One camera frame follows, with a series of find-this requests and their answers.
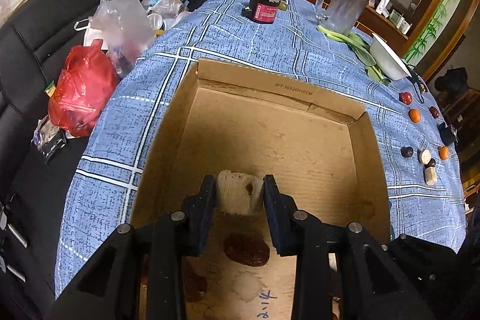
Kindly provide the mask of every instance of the black leather sofa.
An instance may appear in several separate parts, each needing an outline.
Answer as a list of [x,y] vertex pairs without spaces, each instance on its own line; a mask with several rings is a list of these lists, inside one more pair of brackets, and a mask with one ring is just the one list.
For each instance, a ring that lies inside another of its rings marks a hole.
[[[195,9],[204,0],[190,0]],[[21,282],[0,271],[0,306],[15,319],[41,319],[55,300],[54,267],[66,193],[87,138],[68,140],[49,162],[31,145],[47,114],[47,85],[85,31],[76,21],[92,16],[99,0],[28,0],[0,28],[0,201],[16,194],[9,221],[29,241],[23,248],[7,230],[1,249],[6,263],[26,276]]]

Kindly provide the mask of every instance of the cardboard box lid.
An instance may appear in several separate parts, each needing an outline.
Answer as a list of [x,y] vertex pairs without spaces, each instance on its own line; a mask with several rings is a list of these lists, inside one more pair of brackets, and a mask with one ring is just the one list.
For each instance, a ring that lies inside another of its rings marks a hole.
[[[324,223],[359,221],[380,242],[389,239],[385,174],[368,114],[360,103],[319,86],[233,63],[199,60],[179,85],[150,147],[130,222],[141,226],[179,208],[204,175],[221,170],[273,174],[280,192]],[[252,268],[223,252],[229,233],[262,238],[270,260]],[[215,211],[205,253],[189,262],[208,279],[189,319],[256,318],[261,293],[268,314],[289,318],[295,257],[272,246],[265,212]]]

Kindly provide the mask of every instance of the stain on cardboard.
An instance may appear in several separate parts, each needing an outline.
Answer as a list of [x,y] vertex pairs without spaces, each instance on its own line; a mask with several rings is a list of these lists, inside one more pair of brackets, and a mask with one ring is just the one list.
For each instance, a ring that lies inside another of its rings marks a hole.
[[191,304],[191,309],[194,313],[200,315],[203,320],[215,320],[217,318],[213,309],[205,302],[195,302]]
[[244,302],[252,301],[263,289],[260,277],[250,271],[239,272],[232,283],[232,291]]
[[360,202],[361,206],[359,208],[361,213],[361,219],[370,220],[375,216],[375,205],[368,199],[363,199]]
[[207,278],[198,275],[187,259],[182,261],[183,292],[186,302],[203,300],[208,290]]
[[261,267],[270,259],[267,243],[251,235],[231,233],[226,237],[223,247],[230,260],[246,266]]

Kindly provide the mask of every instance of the white bottle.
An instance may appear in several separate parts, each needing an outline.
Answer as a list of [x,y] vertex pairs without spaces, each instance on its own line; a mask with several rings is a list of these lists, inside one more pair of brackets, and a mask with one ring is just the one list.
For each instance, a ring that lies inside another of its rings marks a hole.
[[390,0],[381,0],[380,3],[378,3],[378,6],[375,9],[375,11],[378,14],[382,14],[383,10],[385,10],[387,8],[388,2],[390,2]]

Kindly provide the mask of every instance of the green vegetable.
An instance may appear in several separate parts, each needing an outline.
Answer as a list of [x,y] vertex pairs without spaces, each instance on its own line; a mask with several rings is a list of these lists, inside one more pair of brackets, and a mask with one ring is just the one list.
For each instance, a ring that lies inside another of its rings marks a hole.
[[365,65],[365,71],[373,80],[389,86],[392,82],[382,74],[382,70],[378,67],[377,62],[370,54],[370,46],[356,33],[350,32],[348,36],[330,31],[323,26],[318,25],[317,30],[321,31],[327,38],[345,43],[357,55],[358,59]]

